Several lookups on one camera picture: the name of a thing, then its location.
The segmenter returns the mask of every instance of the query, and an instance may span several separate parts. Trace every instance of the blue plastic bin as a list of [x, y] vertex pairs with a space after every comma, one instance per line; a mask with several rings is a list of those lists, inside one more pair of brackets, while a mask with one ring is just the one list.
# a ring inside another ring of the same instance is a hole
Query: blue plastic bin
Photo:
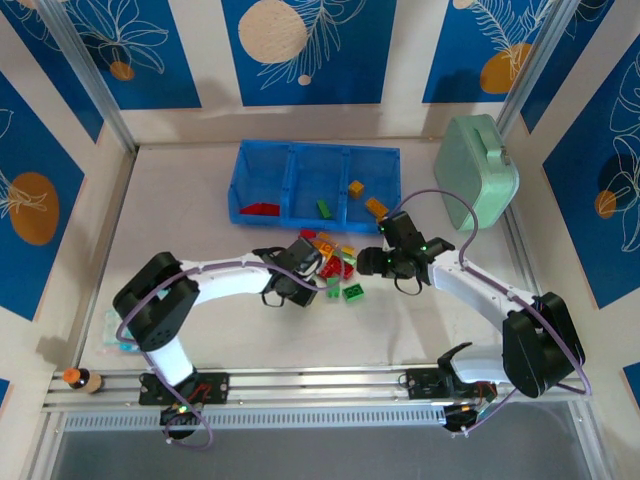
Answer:
[[[354, 180], [364, 185], [357, 200], [348, 193]], [[229, 217], [240, 225], [377, 233], [365, 202], [375, 197], [392, 209], [401, 196], [397, 148], [244, 140], [229, 187]], [[329, 220], [320, 215], [320, 199]], [[280, 216], [240, 213], [254, 203], [278, 204]]]

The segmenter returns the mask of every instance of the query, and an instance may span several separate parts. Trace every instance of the white table surface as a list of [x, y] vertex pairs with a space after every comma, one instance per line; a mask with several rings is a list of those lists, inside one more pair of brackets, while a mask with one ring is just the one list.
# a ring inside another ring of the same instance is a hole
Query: white table surface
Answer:
[[[416, 140], [348, 142], [401, 149], [403, 194], [437, 186], [433, 161], [439, 143]], [[105, 348], [105, 313], [114, 295], [156, 253], [171, 251], [181, 260], [237, 257], [252, 249], [289, 246], [296, 230], [232, 225], [227, 189], [238, 144], [141, 148], [109, 254], [81, 364], [101, 370], [142, 369], [136, 354]], [[425, 238], [435, 236], [460, 247], [466, 233], [456, 232], [438, 194], [406, 205]], [[382, 237], [332, 235], [364, 248], [382, 245]], [[473, 262], [521, 286], [503, 229], [481, 231], [468, 251]], [[195, 307], [180, 338], [199, 367], [269, 368], [362, 366], [433, 362], [463, 341], [500, 341], [489, 322], [460, 300], [425, 287], [418, 297], [395, 290], [393, 281], [354, 275], [363, 300], [347, 304], [324, 293], [302, 309], [287, 303], [267, 308], [259, 295], [237, 295]]]

